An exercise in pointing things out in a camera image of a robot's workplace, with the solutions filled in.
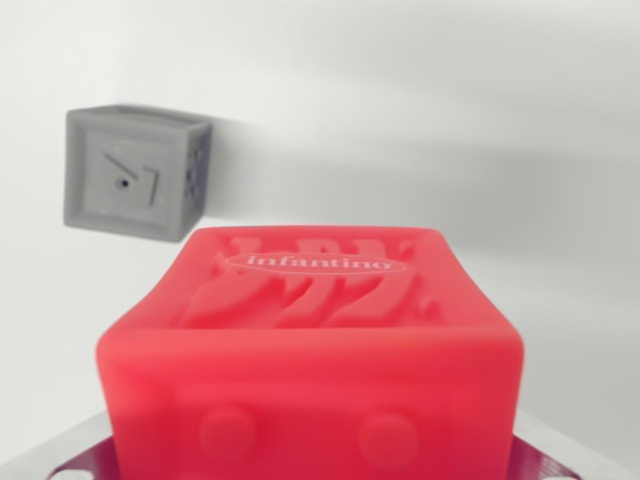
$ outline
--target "block face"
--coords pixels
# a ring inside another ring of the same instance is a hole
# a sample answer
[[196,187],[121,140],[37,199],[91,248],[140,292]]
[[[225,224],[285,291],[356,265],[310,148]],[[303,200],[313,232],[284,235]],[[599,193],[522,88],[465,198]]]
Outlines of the block face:
[[98,360],[124,480],[476,480],[522,343],[437,232],[218,228]]
[[[69,112],[66,223],[179,240],[202,215],[204,197],[183,191],[189,182],[206,190],[209,141],[208,122],[187,114],[120,106]],[[200,170],[189,165],[192,145],[200,146]]]

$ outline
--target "red toy block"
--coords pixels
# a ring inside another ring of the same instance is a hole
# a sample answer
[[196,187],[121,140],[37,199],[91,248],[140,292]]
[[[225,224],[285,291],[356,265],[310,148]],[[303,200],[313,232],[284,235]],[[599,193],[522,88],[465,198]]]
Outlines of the red toy block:
[[100,340],[123,480],[501,480],[523,346],[434,230],[208,228]]

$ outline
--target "infantino logo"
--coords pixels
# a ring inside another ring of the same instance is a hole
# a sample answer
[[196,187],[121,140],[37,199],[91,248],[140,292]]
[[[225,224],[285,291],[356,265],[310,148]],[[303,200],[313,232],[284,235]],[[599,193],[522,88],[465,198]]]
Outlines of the infantino logo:
[[254,253],[227,258],[226,263],[269,272],[300,275],[363,275],[406,270],[387,258],[331,253]]

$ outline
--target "red block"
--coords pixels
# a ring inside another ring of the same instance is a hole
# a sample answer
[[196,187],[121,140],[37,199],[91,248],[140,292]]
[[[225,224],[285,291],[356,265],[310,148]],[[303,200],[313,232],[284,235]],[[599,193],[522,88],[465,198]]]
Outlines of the red block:
[[98,361],[123,480],[501,480],[522,351],[436,231],[209,228]]

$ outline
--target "raised circular bump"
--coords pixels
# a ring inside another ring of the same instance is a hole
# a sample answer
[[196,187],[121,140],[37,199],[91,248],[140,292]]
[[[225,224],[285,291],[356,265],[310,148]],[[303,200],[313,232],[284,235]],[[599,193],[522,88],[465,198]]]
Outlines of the raised circular bump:
[[256,441],[255,422],[245,409],[220,406],[207,413],[200,425],[200,444],[218,464],[236,463],[249,455]]
[[360,451],[367,463],[380,470],[406,467],[418,453],[418,442],[414,424],[398,413],[372,415],[360,428]]

